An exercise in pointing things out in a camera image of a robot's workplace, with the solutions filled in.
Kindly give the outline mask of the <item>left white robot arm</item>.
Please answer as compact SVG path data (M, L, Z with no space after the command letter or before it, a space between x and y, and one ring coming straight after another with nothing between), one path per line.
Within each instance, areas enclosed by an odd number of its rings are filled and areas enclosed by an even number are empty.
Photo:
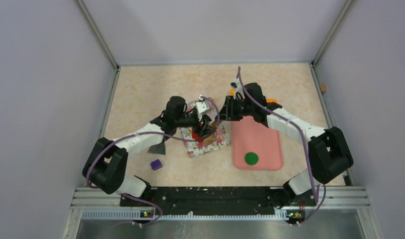
M102 137L97 140L83 168L86 185L99 188L106 194L126 193L139 206L149 203L149 184L137 176L127 176L128 158L175 138L180 127L203 128L208 110L205 100L200 100L192 109L184 98L173 96L159 116L143 128L117 139Z

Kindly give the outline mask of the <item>red dough piece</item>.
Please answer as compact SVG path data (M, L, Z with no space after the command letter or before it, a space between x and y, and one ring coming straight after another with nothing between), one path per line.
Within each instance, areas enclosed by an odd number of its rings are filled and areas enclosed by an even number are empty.
M194 131L192 131L191 136L192 136L192 139L197 142L203 142L203 140L204 140L203 137L199 136Z

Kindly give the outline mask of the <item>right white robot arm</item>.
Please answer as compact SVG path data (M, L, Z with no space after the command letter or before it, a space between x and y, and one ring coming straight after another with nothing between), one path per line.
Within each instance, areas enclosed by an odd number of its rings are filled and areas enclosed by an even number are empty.
M354 161L341 129L323 128L292 115L267 100L260 85L231 83L232 92L220 110L220 119L232 123L233 163L239 169L279 170L282 166L278 134L302 145L307 168L287 182L283 199L297 205L303 193L327 184Z

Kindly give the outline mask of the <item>wooden rolling pin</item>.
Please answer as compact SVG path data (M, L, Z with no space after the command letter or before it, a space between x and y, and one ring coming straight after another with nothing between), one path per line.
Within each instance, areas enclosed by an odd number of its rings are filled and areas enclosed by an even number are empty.
M207 136L203 140L204 144L212 144L215 141L215 132L216 132L217 128L219 127L220 123L221 122L214 121L213 123L210 124L210 128L207 133Z

